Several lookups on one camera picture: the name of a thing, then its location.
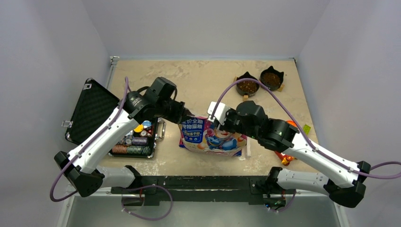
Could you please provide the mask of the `clear plastic scoop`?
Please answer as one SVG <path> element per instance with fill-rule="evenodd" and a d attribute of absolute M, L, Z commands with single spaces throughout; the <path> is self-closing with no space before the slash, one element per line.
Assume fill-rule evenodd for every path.
<path fill-rule="evenodd" d="M 246 158 L 250 158 L 251 155 L 252 155 L 252 153 L 251 153 L 251 143 L 250 143 L 250 142 L 247 142 L 245 157 L 246 157 Z"/>

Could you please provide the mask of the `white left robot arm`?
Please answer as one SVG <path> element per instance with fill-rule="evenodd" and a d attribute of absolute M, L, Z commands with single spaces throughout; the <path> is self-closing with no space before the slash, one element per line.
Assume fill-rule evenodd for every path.
<path fill-rule="evenodd" d="M 132 166 L 110 168 L 100 166 L 100 161 L 129 131 L 137 128 L 145 120 L 163 118 L 180 124 L 193 114 L 184 102 L 175 100 L 176 84 L 164 77 L 157 77 L 151 86 L 130 91 L 128 79 L 125 79 L 123 99 L 119 102 L 106 121 L 84 142 L 70 152 L 58 152 L 54 160 L 61 168 L 50 190 L 54 189 L 62 176 L 65 176 L 75 188 L 75 193 L 87 197 L 103 187 L 122 187 L 128 193 L 140 190 L 140 174 Z"/>

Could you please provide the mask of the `pink pet food bag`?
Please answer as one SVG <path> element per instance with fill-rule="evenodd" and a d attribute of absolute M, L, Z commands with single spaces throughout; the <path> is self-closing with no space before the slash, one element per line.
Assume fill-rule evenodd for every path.
<path fill-rule="evenodd" d="M 191 152 L 238 157 L 247 145 L 247 137 L 239 133 L 218 130 L 205 117 L 192 117 L 178 125 L 179 146 Z"/>

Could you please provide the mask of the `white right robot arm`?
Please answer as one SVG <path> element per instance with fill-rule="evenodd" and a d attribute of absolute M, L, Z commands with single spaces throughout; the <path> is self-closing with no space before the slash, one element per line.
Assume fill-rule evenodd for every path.
<path fill-rule="evenodd" d="M 270 192 L 317 192 L 347 208 L 356 207 L 364 198 L 366 177 L 356 172 L 368 174 L 371 166 L 367 162 L 355 163 L 337 156 L 287 121 L 269 118 L 253 101 L 242 102 L 236 109 L 218 103 L 210 106 L 208 113 L 218 129 L 255 139 L 265 149 L 293 156 L 316 170 L 310 173 L 273 167 L 265 180 Z"/>

